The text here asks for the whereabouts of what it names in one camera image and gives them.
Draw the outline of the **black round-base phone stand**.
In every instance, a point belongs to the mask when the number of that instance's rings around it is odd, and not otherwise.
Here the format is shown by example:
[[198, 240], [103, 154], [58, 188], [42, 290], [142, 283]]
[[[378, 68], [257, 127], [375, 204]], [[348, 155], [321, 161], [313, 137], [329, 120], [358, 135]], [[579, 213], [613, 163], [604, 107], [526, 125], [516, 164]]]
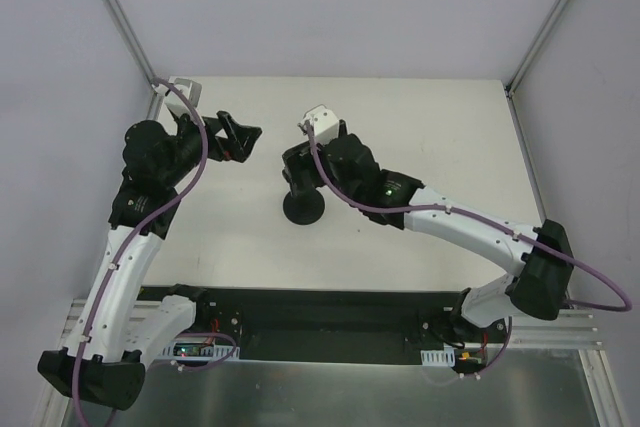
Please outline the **black round-base phone stand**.
[[283, 213], [295, 225], [311, 225], [320, 220], [325, 212], [324, 197], [317, 190], [293, 195], [287, 193], [283, 199]]

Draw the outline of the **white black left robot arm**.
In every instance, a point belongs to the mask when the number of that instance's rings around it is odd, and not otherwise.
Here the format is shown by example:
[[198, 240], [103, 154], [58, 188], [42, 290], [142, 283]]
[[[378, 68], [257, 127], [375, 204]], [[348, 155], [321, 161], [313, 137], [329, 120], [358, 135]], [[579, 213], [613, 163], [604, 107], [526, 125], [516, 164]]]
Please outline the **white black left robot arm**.
[[105, 253], [84, 309], [58, 350], [42, 353], [37, 370], [60, 394], [124, 411], [136, 401], [150, 364], [179, 334], [211, 336], [216, 322], [204, 289], [171, 287], [135, 327], [129, 319], [146, 273], [169, 232], [189, 173], [216, 162], [245, 162], [262, 134], [220, 111], [195, 123], [175, 119], [169, 134], [152, 120], [125, 134], [125, 168], [112, 203]]

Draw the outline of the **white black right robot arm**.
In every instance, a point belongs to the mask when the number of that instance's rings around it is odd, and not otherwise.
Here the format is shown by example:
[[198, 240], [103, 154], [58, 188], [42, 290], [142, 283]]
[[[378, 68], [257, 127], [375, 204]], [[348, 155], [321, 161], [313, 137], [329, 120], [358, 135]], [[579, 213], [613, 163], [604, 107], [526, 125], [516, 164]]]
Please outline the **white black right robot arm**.
[[282, 161], [289, 185], [283, 211], [294, 224], [317, 222], [325, 209], [319, 190], [334, 187], [376, 224], [432, 235], [503, 270], [498, 279], [461, 291], [451, 311], [429, 321], [440, 341], [460, 346], [518, 313], [553, 321], [564, 307], [573, 267], [561, 258], [570, 252], [561, 224], [517, 224], [452, 203], [418, 179], [381, 168], [344, 121], [331, 129], [327, 142], [300, 143]]

